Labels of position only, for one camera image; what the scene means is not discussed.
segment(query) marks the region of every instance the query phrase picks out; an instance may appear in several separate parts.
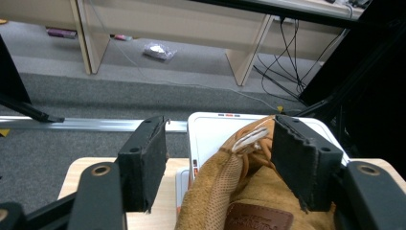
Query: beige tabletop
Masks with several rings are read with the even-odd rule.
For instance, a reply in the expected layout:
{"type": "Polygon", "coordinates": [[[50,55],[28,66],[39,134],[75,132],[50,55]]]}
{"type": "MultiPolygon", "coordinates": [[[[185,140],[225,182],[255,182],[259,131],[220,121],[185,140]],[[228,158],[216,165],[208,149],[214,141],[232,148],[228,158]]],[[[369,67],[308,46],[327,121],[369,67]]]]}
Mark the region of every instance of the beige tabletop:
{"type": "MultiPolygon", "coordinates": [[[[113,157],[84,157],[76,160],[68,170],[58,198],[65,197],[76,191],[81,172],[87,167],[100,162],[113,162],[114,160],[113,157]]],[[[406,194],[406,182],[388,162],[381,159],[352,160],[364,160],[386,170],[406,194]]],[[[151,214],[127,213],[128,229],[174,228],[176,223],[175,176],[179,169],[188,166],[188,158],[172,158],[168,161],[151,214]]]]}

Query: metal rail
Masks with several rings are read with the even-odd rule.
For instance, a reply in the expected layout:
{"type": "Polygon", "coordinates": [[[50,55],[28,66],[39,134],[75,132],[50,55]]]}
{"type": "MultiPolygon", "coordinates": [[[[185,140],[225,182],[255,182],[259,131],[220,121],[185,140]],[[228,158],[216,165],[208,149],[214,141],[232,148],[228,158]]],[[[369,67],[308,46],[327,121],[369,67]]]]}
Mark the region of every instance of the metal rail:
{"type": "MultiPolygon", "coordinates": [[[[30,117],[0,116],[0,128],[78,131],[134,131],[143,120],[65,118],[62,123],[40,123],[30,117]]],[[[186,132],[187,122],[170,121],[166,132],[186,132]]]]}

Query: floor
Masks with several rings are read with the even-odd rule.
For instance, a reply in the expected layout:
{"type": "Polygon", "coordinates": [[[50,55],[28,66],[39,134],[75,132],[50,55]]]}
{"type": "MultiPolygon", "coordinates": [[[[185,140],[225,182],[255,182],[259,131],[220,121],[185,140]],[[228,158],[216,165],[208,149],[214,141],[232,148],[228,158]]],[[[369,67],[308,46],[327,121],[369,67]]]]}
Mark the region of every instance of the floor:
{"type": "MultiPolygon", "coordinates": [[[[92,80],[136,81],[158,84],[194,85],[209,88],[230,89],[240,93],[257,92],[292,99],[285,90],[263,79],[255,69],[244,86],[238,86],[225,55],[225,50],[215,47],[204,47],[136,38],[130,41],[112,39],[96,75],[87,75],[77,38],[60,38],[47,35],[44,26],[19,22],[8,22],[0,26],[0,34],[8,46],[13,61],[20,73],[32,73],[67,78],[85,78],[92,80]],[[165,45],[175,52],[171,60],[160,61],[144,54],[145,46],[151,42],[165,45]]],[[[266,65],[272,63],[274,56],[259,54],[266,65]]],[[[293,59],[297,63],[298,75],[303,77],[304,84],[311,81],[321,64],[314,60],[293,59]]],[[[281,66],[274,64],[266,74],[280,83],[287,90],[298,95],[298,85],[293,77],[293,61],[287,57],[279,59],[281,66]],[[277,71],[289,80],[276,75],[277,71]]],[[[266,67],[259,62],[255,65],[265,72],[266,67]]]]}

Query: brown leather patch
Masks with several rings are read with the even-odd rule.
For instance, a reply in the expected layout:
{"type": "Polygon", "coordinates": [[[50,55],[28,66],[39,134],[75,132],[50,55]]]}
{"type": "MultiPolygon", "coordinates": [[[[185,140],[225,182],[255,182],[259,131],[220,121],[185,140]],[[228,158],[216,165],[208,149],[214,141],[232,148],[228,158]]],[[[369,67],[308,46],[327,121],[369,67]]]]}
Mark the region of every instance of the brown leather patch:
{"type": "Polygon", "coordinates": [[[291,213],[253,204],[232,203],[227,211],[224,230],[268,230],[290,229],[291,213]]]}

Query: screw hole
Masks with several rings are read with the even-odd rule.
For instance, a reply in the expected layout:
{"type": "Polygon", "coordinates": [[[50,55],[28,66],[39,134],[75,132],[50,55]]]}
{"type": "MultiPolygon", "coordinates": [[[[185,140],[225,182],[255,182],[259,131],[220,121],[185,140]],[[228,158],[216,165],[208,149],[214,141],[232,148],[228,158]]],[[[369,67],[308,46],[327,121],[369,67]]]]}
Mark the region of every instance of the screw hole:
{"type": "Polygon", "coordinates": [[[92,174],[95,176],[101,176],[108,174],[110,172],[110,167],[108,166],[98,166],[95,169],[92,170],[92,174]]]}
{"type": "Polygon", "coordinates": [[[380,172],[376,170],[373,167],[366,166],[366,165],[360,165],[358,166],[358,170],[361,171],[362,173],[369,174],[369,175],[379,175],[380,172]]]}

